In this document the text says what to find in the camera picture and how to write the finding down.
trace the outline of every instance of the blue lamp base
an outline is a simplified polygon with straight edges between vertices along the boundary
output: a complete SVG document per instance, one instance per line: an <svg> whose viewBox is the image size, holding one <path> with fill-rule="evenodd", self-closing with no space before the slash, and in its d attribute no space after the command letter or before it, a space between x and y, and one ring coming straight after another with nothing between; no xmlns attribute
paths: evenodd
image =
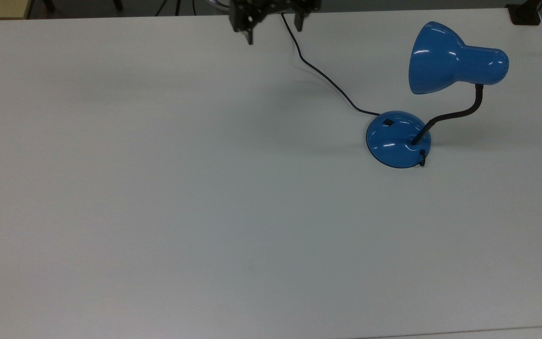
<svg viewBox="0 0 542 339"><path fill-rule="evenodd" d="M430 133L416 144L411 141L424 127L417 116L392 110L377 116L367 128L367 147L378 161L395 168L422 163L430 153Z"/></svg>

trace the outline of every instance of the flexible gooseneck arm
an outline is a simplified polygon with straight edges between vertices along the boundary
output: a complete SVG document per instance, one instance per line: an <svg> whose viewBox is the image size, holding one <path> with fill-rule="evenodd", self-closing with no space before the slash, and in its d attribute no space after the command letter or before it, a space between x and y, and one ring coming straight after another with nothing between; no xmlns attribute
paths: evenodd
<svg viewBox="0 0 542 339"><path fill-rule="evenodd" d="M471 105L470 108L467 110L462 110L460 112L455 113L449 113L449 114L443 114L439 116L435 116L432 118L420 131L420 133L417 133L415 138L413 138L413 141L411 141L412 145L416 145L424 135L439 121L448 120L448 119L454 119L454 118L461 118L462 116L470 115L474 113L476 110L478 110L478 107L480 107L480 104L482 103L482 90L484 88L483 84L476 84L476 100L474 101L474 104Z"/></svg>

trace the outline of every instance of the white table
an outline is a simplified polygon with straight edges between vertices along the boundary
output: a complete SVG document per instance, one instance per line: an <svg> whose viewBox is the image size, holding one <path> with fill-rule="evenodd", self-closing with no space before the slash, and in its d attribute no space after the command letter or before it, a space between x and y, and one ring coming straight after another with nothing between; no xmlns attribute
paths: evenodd
<svg viewBox="0 0 542 339"><path fill-rule="evenodd" d="M441 22L501 48L425 168L297 60L279 16L0 22L0 338L350 339L542 326L542 26L505 9L312 15L311 62L423 120L409 53Z"/></svg>

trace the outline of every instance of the blue desk lamp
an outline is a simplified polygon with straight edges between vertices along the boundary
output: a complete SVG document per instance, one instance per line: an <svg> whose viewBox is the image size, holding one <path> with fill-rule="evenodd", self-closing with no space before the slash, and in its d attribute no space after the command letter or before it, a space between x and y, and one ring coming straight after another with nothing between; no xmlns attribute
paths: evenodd
<svg viewBox="0 0 542 339"><path fill-rule="evenodd" d="M430 152L428 131L442 120L474 113L482 103L484 85L503 80L509 60L500 49L467 46L447 26L428 22L419 32L409 61L409 88L428 94L456 81L475 84L476 100L467 110L443 114L427 124L417 116L390 111L380 114L367 128L367 147L380 162L395 168L424 165Z"/></svg>

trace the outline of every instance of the lamp shade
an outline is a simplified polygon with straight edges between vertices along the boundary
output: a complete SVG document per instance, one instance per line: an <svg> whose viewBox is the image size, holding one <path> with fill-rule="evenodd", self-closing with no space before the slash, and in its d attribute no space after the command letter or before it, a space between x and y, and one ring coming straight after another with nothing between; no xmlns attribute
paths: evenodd
<svg viewBox="0 0 542 339"><path fill-rule="evenodd" d="M414 94L427 94L456 81L496 84L509 66L507 55L500 49L467 46L449 27L428 22L413 45L409 87Z"/></svg>

